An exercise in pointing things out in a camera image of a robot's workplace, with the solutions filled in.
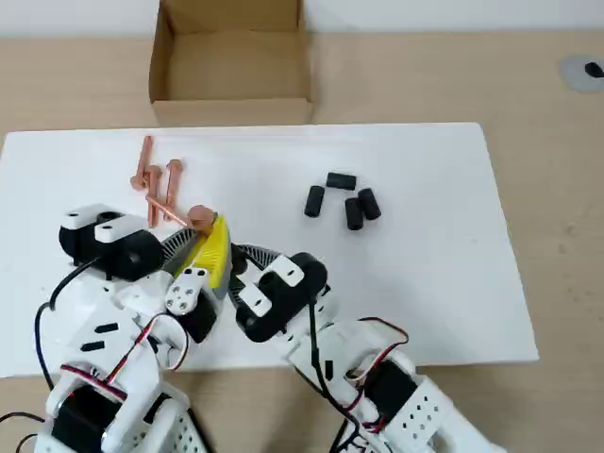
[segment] black wire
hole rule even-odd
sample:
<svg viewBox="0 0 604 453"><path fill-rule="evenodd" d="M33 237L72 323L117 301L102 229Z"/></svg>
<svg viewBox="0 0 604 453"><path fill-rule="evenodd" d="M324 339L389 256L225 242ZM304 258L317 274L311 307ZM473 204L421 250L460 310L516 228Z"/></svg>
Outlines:
<svg viewBox="0 0 604 453"><path fill-rule="evenodd" d="M31 439L32 437L36 437L38 434L36 433L31 433L31 434L27 434L21 441L19 441L19 443L17 444L17 449L15 450L15 453L21 453L21 448L23 448L23 445L25 445L25 443Z"/></svg>
<svg viewBox="0 0 604 453"><path fill-rule="evenodd" d="M34 319L34 341L36 342L36 356L38 356L38 362L40 363L40 368L42 369L42 374L44 375L44 380L48 385L48 388L52 391L55 388L55 383L53 379L50 377L50 373L48 372L48 367L46 366L46 360L44 359L44 354L42 353L42 335L40 333L41 323L42 323L42 314L44 310L50 308L50 302L44 302L38 308L38 312L36 313L36 318Z"/></svg>
<svg viewBox="0 0 604 453"><path fill-rule="evenodd" d="M77 276L79 276L82 272L84 272L86 269L88 269L89 267L91 267L93 264L95 264L97 261L103 259L104 256L100 255L88 262L84 262L82 264L80 264L79 266L77 266L66 278L64 278L59 285L57 285L57 288L55 288L55 290L53 291L53 293L50 296L50 300L48 301L48 303L50 304L50 310L54 311L57 305L57 298L59 297L59 294L61 291L63 291L65 289L65 287L67 285L69 285L69 283L71 283L71 281L76 278Z"/></svg>
<svg viewBox="0 0 604 453"><path fill-rule="evenodd" d="M327 388L327 383L325 382L325 378L323 376L323 370L321 369L321 357L319 352L319 347L317 346L317 326L316 319L314 316L314 301L309 305L309 318L310 318L310 363L314 368L314 371L317 374L317 379L319 380L319 385L321 386L321 392L323 398L325 398L331 405L341 414L346 420L352 423L355 428L352 434L346 439L341 445L335 446L332 445L329 450L330 453L340 452L346 450L354 440L359 437L361 424L359 421L354 418L348 411L331 395L329 389Z"/></svg>
<svg viewBox="0 0 604 453"><path fill-rule="evenodd" d="M329 451L336 451L336 449L338 448L338 445L340 445L340 442L342 441L342 436L344 436L347 426L348 426L348 419L345 418L342 421L340 428L338 429L338 433L336 434L335 439L331 443L331 448L329 449Z"/></svg>
<svg viewBox="0 0 604 453"><path fill-rule="evenodd" d="M9 418L12 418L12 417L23 417L23 418L28 418L29 420L33 420L34 422L44 423L44 419L39 417L38 415L34 415L33 413L22 412L22 411L5 413L3 416L0 417L0 423L5 422Z"/></svg>
<svg viewBox="0 0 604 453"><path fill-rule="evenodd" d="M57 307L57 299L59 298L60 292L63 291L65 289L65 287L67 285L69 285L69 283L74 278L79 276L82 272L84 272L86 269L91 267L93 264L95 264L97 261L101 260L102 258L103 258L103 256L99 256L99 257L96 257L88 262L84 262L84 263L80 264L79 266L77 266L72 272L69 273L69 275L67 277L65 277L59 283L59 285L57 285L57 288L55 288L53 293L50 295L50 299L48 300L48 302L44 302L43 304L41 304L40 307L38 308L38 312L36 313L36 318L34 319L34 340L36 343L36 356L38 356L38 362L40 363L40 368L42 369L42 374L44 375L44 380L46 381L46 384L48 385L48 388L51 391L55 388L55 383L53 382L53 379L50 377L50 373L48 372L48 367L46 366L46 360L44 359L44 354L42 352L42 334L41 334L42 314L44 313L44 310L46 310L46 309L50 309L50 311L54 311L55 308Z"/></svg>

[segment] cable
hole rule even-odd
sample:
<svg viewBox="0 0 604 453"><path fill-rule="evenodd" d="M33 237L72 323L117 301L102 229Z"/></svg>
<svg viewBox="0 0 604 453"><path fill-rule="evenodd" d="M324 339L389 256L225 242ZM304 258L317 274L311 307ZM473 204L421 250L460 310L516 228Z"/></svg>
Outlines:
<svg viewBox="0 0 604 453"><path fill-rule="evenodd" d="M0 423L5 422L9 418L12 418L12 417L28 418L29 420L33 420L34 422L40 422L40 423L44 423L44 421L45 421L43 418L39 417L38 415L34 415L33 413L17 411L17 412L5 413L3 416L0 417Z"/></svg>
<svg viewBox="0 0 604 453"><path fill-rule="evenodd" d="M41 304L40 307L38 308L38 311L36 312L36 317L34 318L34 341L36 344L36 356L38 356L38 362L40 363L40 368L42 369L42 374L44 375L44 380L46 381L46 384L48 385L48 389L50 389L51 391L55 388L55 383L53 382L53 379L50 377L50 373L48 372L48 366L46 365L46 360L44 359L44 354L42 352L42 334L41 334L42 314L44 313L44 310L46 310L46 309L50 309L50 311L54 311L57 307L57 298L59 297L60 292L63 291L65 289L65 287L74 278L79 276L82 272L84 272L86 269L91 267L97 261L101 260L101 258L103 258L103 257L99 256L99 257L94 258L93 260L90 260L88 262L85 262L85 263L77 266L71 273L69 273L69 275L67 275L67 277L65 277L59 283L59 285L57 285L57 288L55 288L55 290L50 295L50 299L48 300L48 302L44 302L43 304Z"/></svg>
<svg viewBox="0 0 604 453"><path fill-rule="evenodd" d="M44 302L38 308L38 312L36 313L36 318L34 319L34 340L36 343L36 356L38 356L38 362L40 363L40 367L42 369L42 374L44 375L44 380L46 384L48 384L48 388L52 391L55 388L55 383L53 379L50 377L50 373L48 372L48 367L46 366L46 360L44 359L44 354L42 353L42 338L41 338L41 321L42 314L44 310L50 308L50 302Z"/></svg>
<svg viewBox="0 0 604 453"><path fill-rule="evenodd" d="M110 394L112 394L117 399L121 400L122 402L126 401L127 394L125 392L108 385L106 382L103 382L102 380L94 377L93 375L91 375L90 373L87 373L84 370L80 370L79 368L75 368L74 366L71 366L71 365L61 365L60 369L62 371L67 371L68 373L77 375L79 378L86 381L93 387L98 387L106 392L109 392Z"/></svg>
<svg viewBox="0 0 604 453"><path fill-rule="evenodd" d="M19 441L19 443L17 444L17 449L15 450L15 453L21 453L21 448L23 448L23 445L25 445L25 443L33 438L36 437L38 434L36 433L31 433L31 434L27 434L21 441Z"/></svg>
<svg viewBox="0 0 604 453"><path fill-rule="evenodd" d="M310 364L314 368L314 371L317 374L317 379L319 380L319 384L321 386L321 392L323 398L325 398L331 405L341 414L346 420L352 423L355 428L348 437L340 446L336 446L335 449L332 448L329 450L330 453L345 451L349 445L351 445L354 440L359 437L361 424L359 421L350 415L350 413L331 395L329 389L327 388L327 384L325 382L325 377L323 376L323 370L321 369L321 357L319 352L319 347L317 346L317 326L316 326L316 318L314 315L314 302L309 304L309 318L310 318Z"/></svg>
<svg viewBox="0 0 604 453"><path fill-rule="evenodd" d="M338 432L336 433L335 439L331 443L331 447L329 448L329 451L336 451L336 449L338 448L338 445L340 444L340 441L342 440L342 436L344 436L347 426L348 426L348 419L345 418L342 421L342 424L340 425Z"/></svg>
<svg viewBox="0 0 604 453"><path fill-rule="evenodd" d="M48 301L48 303L50 304L50 310L54 311L57 305L57 298L59 297L59 294L61 291L63 291L65 289L65 287L67 285L69 285L69 283L71 283L71 281L76 278L77 276L79 276L82 272L84 272L86 269L88 269L89 267L91 267L93 264L95 264L96 262L98 262L99 260L103 259L104 256L100 255L88 262L84 262L82 264L80 264L79 266L77 266L72 272L70 272L66 278L64 278L59 285L57 285L57 288L55 288L55 290L53 291L53 293L50 295L50 300Z"/></svg>
<svg viewBox="0 0 604 453"><path fill-rule="evenodd" d="M147 325L143 328L143 330L141 331L141 333L139 334L139 336L134 341L134 344L130 347L130 349L128 349L128 351L120 359L120 361L115 366L115 368L113 368L113 370L105 378L104 382L111 383L117 377L118 373L122 370L122 368L124 368L124 365L126 365L127 359L129 357L129 355L132 353L132 351L134 350L134 348L137 345L141 344L144 340L146 340L149 337L149 335L151 334L151 331L153 330L153 327L154 327L156 321L161 316L168 316L168 315L165 314L165 313L160 313L160 314L156 314L153 318L151 318L151 321L149 321L147 323ZM183 335L185 337L185 345L182 348L182 351L180 352L180 356L178 357L178 360L175 362L175 365L174 366L169 366L169 367L166 368L169 371L175 371L178 368L180 368L180 365L182 365L182 362L185 361L185 358L187 357L187 352L189 351L189 335L187 335L187 332L184 330L183 326L181 326L181 325L179 325L179 326L180 326L180 329L182 330Z"/></svg>
<svg viewBox="0 0 604 453"><path fill-rule="evenodd" d="M388 321L385 321L385 320L383 320L383 319L381 319L381 318L378 318L377 316L368 316L368 317L366 317L366 318L361 318L361 319L359 319L359 321L365 321L365 322L371 322L371 321L375 321L375 322L377 322L377 323L381 323L381 324L383 324L384 326L388 326L388 327L389 327L389 328L391 328L392 330L396 330L398 333L403 334L403 335L405 336L405 338L406 338L405 343L408 343L408 342L409 342L409 333L407 333L407 330L405 330L405 329L404 329L404 328L402 328L402 327L395 326L394 324L389 323Z"/></svg>

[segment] black cylinder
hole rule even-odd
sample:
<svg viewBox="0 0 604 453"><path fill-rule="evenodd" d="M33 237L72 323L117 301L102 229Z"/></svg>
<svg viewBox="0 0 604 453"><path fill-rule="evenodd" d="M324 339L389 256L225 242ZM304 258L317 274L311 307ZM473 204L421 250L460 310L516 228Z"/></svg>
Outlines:
<svg viewBox="0 0 604 453"><path fill-rule="evenodd" d="M328 173L327 186L335 189L354 191L357 187L357 177L352 175L344 175L341 173Z"/></svg>
<svg viewBox="0 0 604 453"><path fill-rule="evenodd" d="M325 189L321 186L310 186L309 197L306 199L304 213L309 217L318 217L323 205Z"/></svg>
<svg viewBox="0 0 604 453"><path fill-rule="evenodd" d="M362 211L359 206L359 198L347 198L346 206L346 223L348 229L357 231L362 228Z"/></svg>
<svg viewBox="0 0 604 453"><path fill-rule="evenodd" d="M378 201L371 189L363 189L359 191L359 205L367 220L376 220L381 215Z"/></svg>

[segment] yellow object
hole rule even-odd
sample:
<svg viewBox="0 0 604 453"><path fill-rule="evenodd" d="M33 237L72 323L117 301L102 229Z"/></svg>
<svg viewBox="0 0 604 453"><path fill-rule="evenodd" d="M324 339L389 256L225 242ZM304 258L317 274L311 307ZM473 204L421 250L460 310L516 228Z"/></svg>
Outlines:
<svg viewBox="0 0 604 453"><path fill-rule="evenodd" d="M210 287L218 288L225 274L229 255L230 236L227 221L224 216L219 215L214 221L211 234L199 240L180 272L192 264L193 267L206 269L210 273Z"/></svg>

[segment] white bracket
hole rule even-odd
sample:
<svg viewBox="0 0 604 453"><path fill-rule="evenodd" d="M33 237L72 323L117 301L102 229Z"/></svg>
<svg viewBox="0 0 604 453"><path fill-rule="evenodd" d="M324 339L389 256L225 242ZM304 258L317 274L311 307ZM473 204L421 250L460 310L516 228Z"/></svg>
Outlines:
<svg viewBox="0 0 604 453"><path fill-rule="evenodd" d="M146 227L146 220L136 215L124 215L94 227L94 238L100 243L115 243Z"/></svg>
<svg viewBox="0 0 604 453"><path fill-rule="evenodd" d="M96 222L96 216L101 212L113 211L103 204L83 206L77 210L70 210L63 218L62 226L67 229L80 229Z"/></svg>

